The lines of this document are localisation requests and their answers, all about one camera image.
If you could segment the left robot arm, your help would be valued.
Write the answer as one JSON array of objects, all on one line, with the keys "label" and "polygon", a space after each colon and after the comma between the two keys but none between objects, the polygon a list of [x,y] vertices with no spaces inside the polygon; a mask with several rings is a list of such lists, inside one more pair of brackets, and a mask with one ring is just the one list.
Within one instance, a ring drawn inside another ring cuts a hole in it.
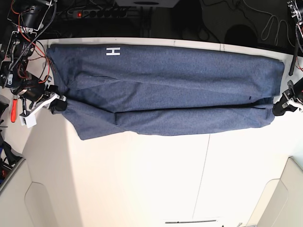
[{"label": "left robot arm", "polygon": [[[302,70],[302,67],[299,66],[298,53],[303,50],[303,45],[301,44],[303,40],[303,2],[301,0],[290,0],[287,2],[287,6],[295,22],[296,43],[288,73],[289,76],[292,76],[295,67]],[[303,111],[303,80],[300,79],[296,83],[289,80],[287,86],[288,89],[282,93],[280,100],[273,106],[272,113],[274,116],[282,116],[286,112],[294,112],[296,110]]]}]

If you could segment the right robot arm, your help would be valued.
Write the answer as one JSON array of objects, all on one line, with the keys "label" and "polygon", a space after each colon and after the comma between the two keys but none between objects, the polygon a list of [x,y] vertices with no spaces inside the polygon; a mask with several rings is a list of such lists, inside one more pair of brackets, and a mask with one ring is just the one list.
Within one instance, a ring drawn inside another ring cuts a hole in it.
[{"label": "right robot arm", "polygon": [[[65,96],[50,85],[50,59],[38,38],[51,25],[57,12],[55,0],[13,0],[0,48],[0,85],[8,88],[15,99],[21,99],[23,114],[31,114],[38,105],[51,112],[67,108]],[[33,53],[45,60],[40,76],[27,71]]]}]

